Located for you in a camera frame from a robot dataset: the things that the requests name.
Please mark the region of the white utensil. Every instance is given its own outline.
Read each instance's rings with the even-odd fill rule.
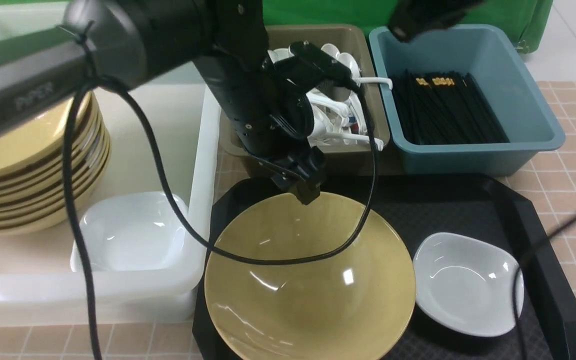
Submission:
[[[388,77],[355,77],[352,80],[357,84],[387,84],[390,90],[393,89],[393,80]]]
[[[330,57],[332,57],[332,59],[336,59],[336,58],[339,56],[339,54],[341,53],[341,52],[339,51],[339,48],[336,47],[336,46],[334,46],[334,45],[331,44],[331,43],[325,43],[325,44],[321,47],[321,50],[322,50],[324,53],[330,55]]]
[[[366,125],[366,117],[364,116],[364,109],[362,107],[362,102],[359,101],[359,96],[354,92],[350,92],[350,96],[348,96],[348,100],[345,101],[345,104],[350,107],[350,111],[354,114],[361,135],[368,134],[368,125]]]
[[[293,53],[290,52],[290,49],[286,47],[275,48],[274,53],[277,54],[277,57],[279,57],[277,61],[282,61],[293,56]]]
[[[517,260],[506,251],[449,232],[430,235],[413,258],[416,303],[439,324],[474,337],[500,337],[515,327],[510,296]],[[519,314],[524,280],[519,277]]]
[[[336,59],[346,66],[346,68],[350,69],[353,78],[361,77],[361,69],[359,68],[359,64],[357,60],[347,52],[342,52],[336,57]]]
[[[311,104],[321,105],[322,107],[328,108],[333,112],[336,112],[340,117],[342,117],[342,119],[347,119],[350,116],[350,107],[341,101],[334,101],[325,95],[313,93],[311,91],[308,92],[306,96]]]
[[[316,140],[322,141],[323,139],[340,139],[343,140],[343,143],[345,143],[346,145],[355,145],[357,142],[365,142],[365,143],[370,142],[368,136],[349,133],[350,129],[347,127],[346,128],[338,127],[337,128],[338,131],[341,132],[334,132],[333,130],[330,130],[330,128],[332,128],[333,126],[332,124],[330,124],[330,126],[327,126],[327,123],[330,123],[330,121],[329,118],[326,116],[326,113],[318,109],[317,106],[312,107],[312,112],[314,115],[315,124],[310,137],[314,141]],[[384,149],[384,142],[381,141],[381,139],[376,138],[375,144],[377,145],[378,151],[382,151]]]
[[[268,50],[268,56],[273,64],[279,61],[279,55],[273,50]]]

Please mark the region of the black cable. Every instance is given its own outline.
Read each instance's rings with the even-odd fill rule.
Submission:
[[[318,262],[320,260],[326,260],[335,255],[338,255],[339,253],[342,253],[344,250],[349,248],[349,246],[352,245],[352,243],[354,243],[354,241],[357,239],[359,235],[359,232],[361,232],[362,228],[364,227],[366,219],[368,219],[368,215],[370,214],[373,194],[375,193],[375,188],[377,186],[378,150],[377,150],[377,144],[375,143],[374,123],[372,121],[370,112],[368,112],[368,104],[366,103],[366,98],[360,87],[355,86],[352,90],[358,94],[359,101],[361,102],[361,106],[363,107],[364,116],[366,118],[366,125],[368,127],[368,138],[370,141],[370,151],[372,153],[373,167],[372,167],[372,182],[370,185],[370,192],[368,194],[366,205],[361,214],[361,217],[359,218],[359,222],[357,223],[355,230],[353,231],[352,235],[350,235],[348,240],[346,240],[341,246],[332,251],[328,251],[327,253],[302,257],[298,259],[260,260],[235,255],[228,251],[217,248],[216,246],[210,244],[208,241],[203,239],[201,235],[199,235],[199,233],[197,233],[197,231],[194,230],[192,226],[190,226],[190,224],[182,214],[181,210],[179,209],[173,197],[168,180],[166,178],[162,162],[162,156],[156,143],[153,128],[151,127],[148,118],[146,117],[146,114],[144,114],[144,111],[141,109],[137,101],[135,101],[135,99],[129,94],[127,89],[124,86],[122,86],[118,81],[102,77],[99,78],[91,77],[84,82],[82,87],[75,94],[70,107],[70,111],[68,112],[68,118],[66,120],[66,127],[63,135],[62,177],[63,177],[63,193],[64,193],[65,209],[68,215],[68,222],[70,223],[70,228],[74,236],[74,241],[77,246],[79,258],[81,260],[84,279],[86,281],[88,325],[89,325],[90,342],[94,360],[102,360],[101,347],[99,344],[98,326],[97,326],[95,287],[94,287],[94,278],[93,278],[92,266],[90,263],[90,257],[86,248],[86,243],[82,235],[82,229],[80,228],[77,209],[75,206],[75,196],[73,190],[72,151],[73,151],[73,141],[76,130],[76,119],[78,111],[82,105],[82,101],[86,93],[93,90],[96,87],[102,87],[110,92],[113,92],[121,96],[121,98],[126,103],[128,103],[128,105],[130,105],[135,114],[137,114],[137,118],[141,122],[144,132],[146,133],[146,137],[148,138],[148,143],[150,145],[153,158],[155,160],[155,167],[157,169],[157,175],[161,182],[163,192],[166,195],[166,198],[170,206],[172,207],[174,214],[176,214],[179,221],[181,221],[186,231],[188,231],[188,233],[192,235],[192,237],[194,237],[194,239],[197,242],[202,244],[202,246],[207,248],[209,251],[216,253],[217,255],[224,256],[225,258],[234,260],[236,262],[252,265],[278,266],[278,265],[306,264],[310,262]]]

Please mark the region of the white dish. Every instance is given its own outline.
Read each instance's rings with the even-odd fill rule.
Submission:
[[[183,216],[188,207],[174,200]],[[90,207],[79,227],[93,271],[149,271],[171,267],[181,257],[186,229],[160,191],[107,198]],[[73,244],[70,269],[83,271]]]
[[[439,324],[462,334],[493,338],[515,327],[512,282],[518,267],[506,251],[458,234],[430,235],[413,259],[416,303]],[[524,280],[519,276],[519,314]]]

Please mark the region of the tiled floor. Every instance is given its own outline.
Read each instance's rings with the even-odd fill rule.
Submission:
[[[567,134],[558,151],[540,153],[506,185],[530,199],[546,230],[576,212],[576,82],[540,82]],[[242,164],[219,152],[216,194],[221,197],[247,177]],[[553,247],[576,294],[576,227]],[[191,322],[101,325],[102,350],[109,360],[200,360]],[[0,328],[0,360],[90,360],[86,326]]]

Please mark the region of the yellow bowl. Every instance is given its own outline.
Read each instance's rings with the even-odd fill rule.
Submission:
[[[94,145],[87,153],[82,153],[81,158],[75,162],[76,166],[73,168],[72,176],[74,189],[80,187],[90,174],[94,173],[94,170],[102,164],[99,161],[99,157],[107,151],[109,141],[110,136],[106,130],[100,129],[98,137],[94,140]],[[64,192],[61,166],[59,166],[55,175],[57,176],[56,180],[45,189],[29,194],[25,198],[14,202],[1,203],[0,220],[31,214],[45,207],[46,203],[54,203],[60,199]]]
[[[281,194],[238,215],[215,244],[263,260],[326,253],[348,239],[363,209],[338,194],[307,206]],[[379,360],[406,330],[415,295],[409,252],[374,211],[330,259],[255,266],[213,253],[206,264],[208,312],[244,360]]]
[[[89,107],[90,93],[77,114],[80,123]],[[23,169],[59,149],[73,100],[65,101],[0,137],[0,176]]]
[[[108,166],[108,160],[110,158],[110,135],[107,131],[105,132],[105,151],[101,153],[100,159],[94,164],[91,163],[91,168],[89,168],[89,172],[84,174],[85,180],[80,184],[80,187],[74,188],[74,195],[75,199],[78,200],[78,203],[82,203],[81,197],[83,199],[87,199],[90,197],[92,192],[90,192],[91,188],[94,188],[98,181],[101,178],[101,174],[106,170]],[[31,212],[30,214],[25,214],[23,216],[12,216],[6,219],[0,219],[0,231],[3,230],[12,230],[13,228],[24,227],[28,224],[35,223],[40,221],[43,218],[51,217],[51,219],[57,219],[55,217],[55,213],[63,210],[62,215],[66,216],[66,211],[64,210],[64,195],[62,193],[55,194],[55,196],[45,200],[42,202],[42,206],[39,207],[39,210],[35,212]],[[58,216],[60,221],[65,219],[64,217]]]
[[[87,145],[87,140],[90,139],[87,135],[93,135],[91,129],[95,124],[94,120],[99,113],[99,104],[93,93],[90,93],[89,106],[82,117],[81,123],[78,125],[76,139],[73,142],[73,151],[77,151],[80,147]],[[32,181],[37,176],[44,174],[55,167],[59,166],[62,161],[62,149],[59,147],[52,153],[39,159],[38,161],[26,164],[22,168],[13,171],[12,173],[5,173],[0,175],[0,191],[10,187],[15,187],[23,182]]]
[[[98,145],[99,142],[101,142],[104,125],[99,117],[92,120],[91,123],[93,123],[93,128],[90,129],[91,136],[87,136],[89,137],[89,141],[73,153],[72,166],[74,169],[81,167],[82,161],[89,155],[88,153],[90,151],[98,151],[100,149]],[[0,189],[0,207],[28,199],[61,182],[62,155],[58,155],[58,158],[59,162],[48,169],[48,171],[39,173],[36,177],[29,178],[20,184]]]

